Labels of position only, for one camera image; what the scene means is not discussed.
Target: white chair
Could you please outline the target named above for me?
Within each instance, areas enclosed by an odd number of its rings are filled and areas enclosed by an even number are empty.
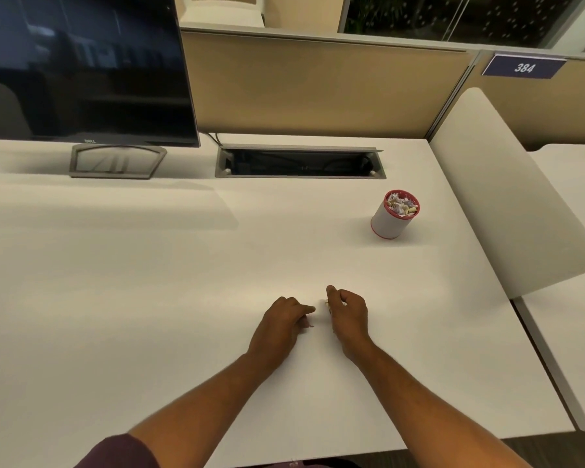
[[[184,23],[214,23],[254,28],[265,27],[263,13],[265,0],[256,4],[230,0],[184,0],[185,11],[180,25]]]

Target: computer monitor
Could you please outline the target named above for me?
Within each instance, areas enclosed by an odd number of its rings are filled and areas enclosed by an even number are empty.
[[[0,139],[198,147],[174,0],[0,0]]]

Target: floor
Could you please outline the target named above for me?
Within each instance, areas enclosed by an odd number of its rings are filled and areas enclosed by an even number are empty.
[[[533,468],[585,468],[585,432],[505,440]],[[361,468],[417,468],[407,450],[346,457]]]

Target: desk surface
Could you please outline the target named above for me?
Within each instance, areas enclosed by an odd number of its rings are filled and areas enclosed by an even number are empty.
[[[547,145],[532,156],[585,225],[585,145]],[[526,295],[523,301],[525,323],[585,430],[585,274]]]
[[[315,327],[209,466],[403,448],[331,331],[329,283],[497,436],[573,429],[426,141],[222,139],[377,147],[388,179],[215,179],[202,136],[151,181],[72,180],[68,145],[0,142],[0,468],[73,466],[244,352],[280,295],[317,305]],[[390,188],[422,211],[385,241],[369,221]]]

